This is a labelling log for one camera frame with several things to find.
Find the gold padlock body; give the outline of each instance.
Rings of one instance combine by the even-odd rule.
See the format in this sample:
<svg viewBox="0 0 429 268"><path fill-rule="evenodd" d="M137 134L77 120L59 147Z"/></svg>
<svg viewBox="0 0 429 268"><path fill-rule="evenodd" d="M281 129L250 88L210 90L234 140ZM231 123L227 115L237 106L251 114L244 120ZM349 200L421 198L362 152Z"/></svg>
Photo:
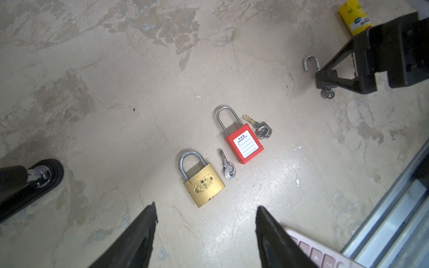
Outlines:
<svg viewBox="0 0 429 268"><path fill-rule="evenodd" d="M199 208L225 187L210 163L187 180L184 185Z"/></svg>

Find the red padlock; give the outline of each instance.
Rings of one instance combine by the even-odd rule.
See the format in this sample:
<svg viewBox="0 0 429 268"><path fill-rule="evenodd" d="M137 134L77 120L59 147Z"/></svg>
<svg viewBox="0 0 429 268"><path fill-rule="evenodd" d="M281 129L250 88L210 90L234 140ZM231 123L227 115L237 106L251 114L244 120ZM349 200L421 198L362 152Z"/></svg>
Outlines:
<svg viewBox="0 0 429 268"><path fill-rule="evenodd" d="M219 114L223 109L228 109L233 112L235 118L241 126L231 135L228 133L227 129L225 128L224 124L222 124L221 119L219 118ZM256 138L249 124L246 123L245 125L243 125L236 112L234 112L231 107L224 106L220 108L218 110L217 117L222 129L228 135L225 140L227 141L228 145L231 147L232 151L234 152L238 161L241 164L249 162L252 158L254 158L257 154L264 150L264 147L262 147L261 143Z"/></svg>

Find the metal shackle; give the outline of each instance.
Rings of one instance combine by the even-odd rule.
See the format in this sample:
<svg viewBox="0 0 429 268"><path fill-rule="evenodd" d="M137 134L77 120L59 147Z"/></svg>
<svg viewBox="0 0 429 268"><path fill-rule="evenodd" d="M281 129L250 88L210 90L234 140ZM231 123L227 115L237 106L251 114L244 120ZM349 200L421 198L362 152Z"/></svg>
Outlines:
<svg viewBox="0 0 429 268"><path fill-rule="evenodd" d="M183 159L185 159L185 157L187 157L188 155L193 154L195 156L197 156L199 158L199 160L201 161L201 163L206 166L206 162L204 161L204 159L202 158L201 154L197 153L196 151L190 151L190 152L186 152L182 155L182 157L180 157L180 161L179 161L179 169L180 172L182 173L183 178L185 178L185 181L188 181L189 178L187 177L185 171L183 170Z"/></svg>
<svg viewBox="0 0 429 268"><path fill-rule="evenodd" d="M308 59L313 59L316 62L317 70L320 71L319 60L315 56L308 56L304 58L304 71L308 72L308 67L307 67Z"/></svg>
<svg viewBox="0 0 429 268"><path fill-rule="evenodd" d="M236 112L234 112L234 110L233 110L231 107L224 106L224 107L220 108L220 109L218 110L218 114L217 114L216 116L218 117L218 121L219 121L219 124L221 124L222 129L223 129L223 130L225 131L225 133L229 136L230 134L228 133L227 129L225 128L224 124L222 124L221 119L219 118L219 114L221 113L221 111L222 111L223 109L228 109L228 110L230 110L231 112L233 112L233 114L234 114L235 118L236 118L236 119L237 119L237 121L240 123L240 126L243 126L243 123L240 121L240 118L237 116Z"/></svg>

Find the white debris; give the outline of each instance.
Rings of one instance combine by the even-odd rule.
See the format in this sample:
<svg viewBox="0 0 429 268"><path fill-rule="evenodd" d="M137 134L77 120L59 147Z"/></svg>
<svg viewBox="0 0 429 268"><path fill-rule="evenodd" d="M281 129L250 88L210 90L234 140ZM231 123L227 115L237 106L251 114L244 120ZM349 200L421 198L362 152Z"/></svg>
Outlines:
<svg viewBox="0 0 429 268"><path fill-rule="evenodd" d="M302 146L299 146L298 148L295 148L293 151L301 150L301 149L302 149Z"/></svg>

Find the pink keyboard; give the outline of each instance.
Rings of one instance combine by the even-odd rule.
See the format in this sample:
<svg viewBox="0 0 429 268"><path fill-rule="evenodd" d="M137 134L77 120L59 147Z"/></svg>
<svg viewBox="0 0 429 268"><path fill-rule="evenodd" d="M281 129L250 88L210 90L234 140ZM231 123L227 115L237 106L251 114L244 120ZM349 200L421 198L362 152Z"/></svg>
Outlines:
<svg viewBox="0 0 429 268"><path fill-rule="evenodd" d="M365 268L359 263L314 240L309 239L306 236L303 236L297 231L290 228L284 228L284 230L307 255L307 257L309 257L319 268Z"/></svg>

